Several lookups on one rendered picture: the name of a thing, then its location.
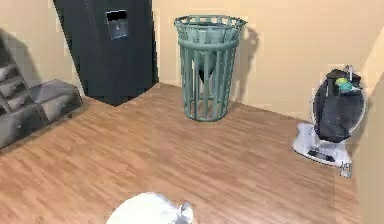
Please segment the green slatted bin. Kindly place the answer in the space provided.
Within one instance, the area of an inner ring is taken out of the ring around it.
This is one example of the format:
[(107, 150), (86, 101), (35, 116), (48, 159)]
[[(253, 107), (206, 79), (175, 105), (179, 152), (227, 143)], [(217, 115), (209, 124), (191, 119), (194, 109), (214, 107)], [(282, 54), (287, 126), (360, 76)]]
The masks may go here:
[(185, 115), (214, 122), (228, 110), (240, 34), (246, 21), (227, 15), (186, 15), (174, 19), (178, 34)]

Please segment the black fridge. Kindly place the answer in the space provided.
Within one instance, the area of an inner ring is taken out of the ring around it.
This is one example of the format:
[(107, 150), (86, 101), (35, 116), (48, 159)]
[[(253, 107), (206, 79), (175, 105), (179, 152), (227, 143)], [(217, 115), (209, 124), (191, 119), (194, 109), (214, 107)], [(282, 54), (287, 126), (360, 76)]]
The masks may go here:
[(86, 96), (118, 106), (158, 82), (153, 0), (53, 0)]

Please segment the white garbage bag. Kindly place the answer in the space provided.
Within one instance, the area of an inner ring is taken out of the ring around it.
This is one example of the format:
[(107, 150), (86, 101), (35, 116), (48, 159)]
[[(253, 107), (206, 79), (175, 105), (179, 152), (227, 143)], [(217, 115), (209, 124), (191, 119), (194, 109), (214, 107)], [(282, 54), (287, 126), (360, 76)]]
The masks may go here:
[(143, 192), (125, 200), (105, 224), (197, 224), (189, 202), (179, 206), (157, 192)]

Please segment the black and white baby swing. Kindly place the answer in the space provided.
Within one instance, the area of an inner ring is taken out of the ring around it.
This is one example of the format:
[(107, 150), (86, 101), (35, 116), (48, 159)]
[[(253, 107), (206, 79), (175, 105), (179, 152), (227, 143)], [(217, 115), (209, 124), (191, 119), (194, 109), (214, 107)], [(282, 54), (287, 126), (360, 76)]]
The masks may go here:
[(316, 162), (338, 167), (350, 178), (352, 160), (346, 142), (364, 118), (366, 100), (361, 77), (353, 66), (333, 69), (314, 92), (311, 123), (299, 123), (292, 149)]

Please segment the grey cupboard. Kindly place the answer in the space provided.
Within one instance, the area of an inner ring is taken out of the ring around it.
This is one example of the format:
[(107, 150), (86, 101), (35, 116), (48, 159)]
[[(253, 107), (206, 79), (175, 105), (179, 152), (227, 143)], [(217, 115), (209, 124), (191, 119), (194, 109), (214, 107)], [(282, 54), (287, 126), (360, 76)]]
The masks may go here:
[(82, 106), (78, 88), (62, 80), (29, 87), (0, 33), (0, 150)]

